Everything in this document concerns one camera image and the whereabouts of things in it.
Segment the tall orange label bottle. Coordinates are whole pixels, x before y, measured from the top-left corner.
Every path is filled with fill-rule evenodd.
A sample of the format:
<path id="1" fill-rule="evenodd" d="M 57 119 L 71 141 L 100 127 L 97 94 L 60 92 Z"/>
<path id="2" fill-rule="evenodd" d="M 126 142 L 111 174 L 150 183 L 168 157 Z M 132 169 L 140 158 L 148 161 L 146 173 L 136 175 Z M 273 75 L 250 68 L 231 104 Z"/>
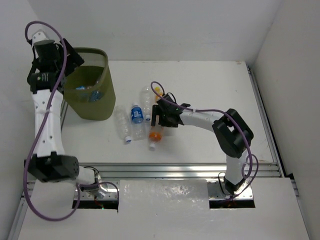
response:
<path id="1" fill-rule="evenodd" d="M 151 126 L 148 135 L 149 150 L 154 151 L 157 144 L 164 136 L 164 127 L 161 125 Z"/>

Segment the small orange bottle yellow cap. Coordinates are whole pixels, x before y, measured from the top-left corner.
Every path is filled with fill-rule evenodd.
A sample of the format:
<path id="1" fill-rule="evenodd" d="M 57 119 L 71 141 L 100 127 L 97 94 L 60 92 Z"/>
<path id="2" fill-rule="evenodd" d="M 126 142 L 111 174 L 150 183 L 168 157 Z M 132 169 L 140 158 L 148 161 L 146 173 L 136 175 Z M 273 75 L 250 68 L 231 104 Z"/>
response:
<path id="1" fill-rule="evenodd" d="M 154 90 L 156 91 L 156 94 L 155 94 L 155 102 L 157 102 L 158 100 L 160 100 L 159 96 L 163 96 L 164 93 L 163 93 L 163 89 L 159 86 L 155 87 Z"/>

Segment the small bottle colourful label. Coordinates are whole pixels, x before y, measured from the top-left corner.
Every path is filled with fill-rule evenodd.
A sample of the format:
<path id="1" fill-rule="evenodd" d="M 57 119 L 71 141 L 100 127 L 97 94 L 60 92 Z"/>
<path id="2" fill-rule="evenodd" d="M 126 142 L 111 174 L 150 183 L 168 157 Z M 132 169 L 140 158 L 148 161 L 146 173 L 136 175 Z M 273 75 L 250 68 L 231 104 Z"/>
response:
<path id="1" fill-rule="evenodd" d="M 82 86 L 78 86 L 78 87 L 76 87 L 75 89 L 76 90 L 87 90 L 87 89 L 91 89 L 92 88 L 92 86 L 84 86 L 84 85 L 82 85 Z"/>

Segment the clear ribbed bottle blue cap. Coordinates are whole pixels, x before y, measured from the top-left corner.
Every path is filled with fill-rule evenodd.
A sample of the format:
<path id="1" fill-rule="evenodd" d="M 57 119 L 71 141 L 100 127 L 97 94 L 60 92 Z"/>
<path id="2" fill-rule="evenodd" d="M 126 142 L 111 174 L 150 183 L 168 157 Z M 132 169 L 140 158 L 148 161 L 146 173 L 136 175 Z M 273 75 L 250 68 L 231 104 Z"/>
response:
<path id="1" fill-rule="evenodd" d="M 115 125 L 118 136 L 125 144 L 132 142 L 131 123 L 123 105 L 117 105 L 114 109 Z"/>

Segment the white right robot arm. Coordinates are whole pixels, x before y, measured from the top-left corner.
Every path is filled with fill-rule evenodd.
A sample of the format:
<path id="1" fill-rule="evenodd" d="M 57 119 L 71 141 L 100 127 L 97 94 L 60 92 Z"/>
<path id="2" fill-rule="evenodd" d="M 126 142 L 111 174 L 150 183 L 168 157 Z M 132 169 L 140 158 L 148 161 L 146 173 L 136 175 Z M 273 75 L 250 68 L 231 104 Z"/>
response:
<path id="1" fill-rule="evenodd" d="M 253 170 L 250 149 L 254 134 L 235 109 L 192 109 L 190 104 L 178 105 L 168 93 L 156 94 L 158 100 L 152 106 L 151 125 L 177 128 L 195 126 L 213 132 L 221 150 L 226 154 L 225 189 L 230 194 L 244 184 Z"/>

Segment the clear bottle white cap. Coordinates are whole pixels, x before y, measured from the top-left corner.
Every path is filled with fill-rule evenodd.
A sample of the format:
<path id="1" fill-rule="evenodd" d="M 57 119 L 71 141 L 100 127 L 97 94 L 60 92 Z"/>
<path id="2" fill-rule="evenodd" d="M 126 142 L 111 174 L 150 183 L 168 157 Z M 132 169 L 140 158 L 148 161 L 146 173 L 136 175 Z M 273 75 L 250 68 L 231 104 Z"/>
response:
<path id="1" fill-rule="evenodd" d="M 144 114 L 144 119 L 146 122 L 151 121 L 152 119 L 152 107 L 154 104 L 153 92 L 150 86 L 145 86 L 139 94 L 140 98 L 140 107 Z"/>

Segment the blue label water bottle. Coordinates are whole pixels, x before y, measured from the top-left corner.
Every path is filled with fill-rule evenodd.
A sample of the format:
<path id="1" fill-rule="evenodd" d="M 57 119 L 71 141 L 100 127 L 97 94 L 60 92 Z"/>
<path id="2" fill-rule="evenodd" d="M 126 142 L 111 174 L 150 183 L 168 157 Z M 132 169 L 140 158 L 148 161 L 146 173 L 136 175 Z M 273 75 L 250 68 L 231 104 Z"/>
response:
<path id="1" fill-rule="evenodd" d="M 144 116 L 141 107 L 136 102 L 131 106 L 130 118 L 134 140 L 143 140 L 146 137 Z"/>

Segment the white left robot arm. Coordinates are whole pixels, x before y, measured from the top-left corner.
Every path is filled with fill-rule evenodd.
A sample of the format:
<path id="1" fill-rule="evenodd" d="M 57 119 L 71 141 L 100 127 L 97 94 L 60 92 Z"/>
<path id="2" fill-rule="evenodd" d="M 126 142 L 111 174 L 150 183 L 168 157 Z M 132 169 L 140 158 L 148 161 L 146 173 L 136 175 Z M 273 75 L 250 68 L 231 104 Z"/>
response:
<path id="1" fill-rule="evenodd" d="M 67 41 L 33 39 L 31 45 L 33 61 L 27 83 L 34 102 L 36 144 L 27 171 L 42 183 L 95 184 L 97 171 L 80 166 L 75 156 L 67 155 L 61 137 L 63 85 L 84 60 Z"/>

